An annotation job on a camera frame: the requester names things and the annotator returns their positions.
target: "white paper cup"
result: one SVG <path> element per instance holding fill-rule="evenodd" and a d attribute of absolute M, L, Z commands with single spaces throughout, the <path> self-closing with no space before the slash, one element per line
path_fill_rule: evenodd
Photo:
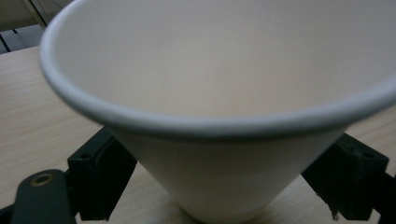
<path fill-rule="evenodd" d="M 396 2 L 78 0 L 46 79 L 186 212 L 259 213 L 351 123 L 396 101 Z"/>

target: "light wood surface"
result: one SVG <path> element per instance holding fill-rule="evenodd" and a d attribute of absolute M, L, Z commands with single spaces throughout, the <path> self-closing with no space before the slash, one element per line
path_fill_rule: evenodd
<path fill-rule="evenodd" d="M 14 201 L 28 175 L 67 169 L 67 158 L 102 126 L 75 113 L 48 87 L 38 65 L 38 48 L 0 56 L 0 208 Z M 390 157 L 396 173 L 396 107 L 353 125 L 348 131 Z M 376 223 L 373 212 L 368 222 Z M 186 215 L 140 166 L 109 223 L 199 223 Z M 335 223 L 327 205 L 299 176 L 249 223 Z"/>

